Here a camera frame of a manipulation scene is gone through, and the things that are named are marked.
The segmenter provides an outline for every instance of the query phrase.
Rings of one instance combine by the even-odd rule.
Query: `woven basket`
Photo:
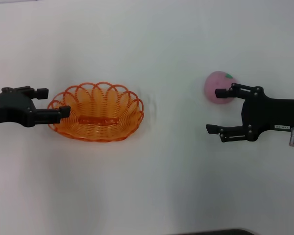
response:
[[[144,118],[144,105],[125,86],[107,82],[71,86],[55,96],[48,108],[70,105],[70,117],[50,124],[55,132],[80,141],[122,141]]]

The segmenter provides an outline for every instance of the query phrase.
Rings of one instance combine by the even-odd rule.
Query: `pink ball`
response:
[[[216,97],[216,89],[229,89],[232,83],[237,83],[237,80],[226,72],[215,71],[210,74],[205,82],[204,92],[208,100],[216,104],[226,104],[233,98],[220,99]]]

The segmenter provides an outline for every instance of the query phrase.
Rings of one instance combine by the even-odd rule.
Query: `white table surface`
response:
[[[294,99],[294,0],[39,0],[0,4],[0,89],[128,86],[145,105],[129,139],[88,143],[0,124],[0,235],[164,235],[245,228],[294,235],[289,133],[222,143],[206,124],[213,71]]]

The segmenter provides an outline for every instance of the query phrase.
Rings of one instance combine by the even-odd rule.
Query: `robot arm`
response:
[[[62,118],[70,116],[70,106],[59,109],[36,109],[32,99],[47,99],[49,90],[36,91],[29,87],[2,88],[0,94],[0,123],[16,122],[24,127],[36,124],[60,123]]]
[[[256,141],[267,130],[291,132],[290,146],[294,146],[294,100],[272,99],[262,87],[248,87],[232,83],[229,90],[216,89],[217,98],[244,99],[242,126],[206,125],[209,134],[219,134],[222,142]]]

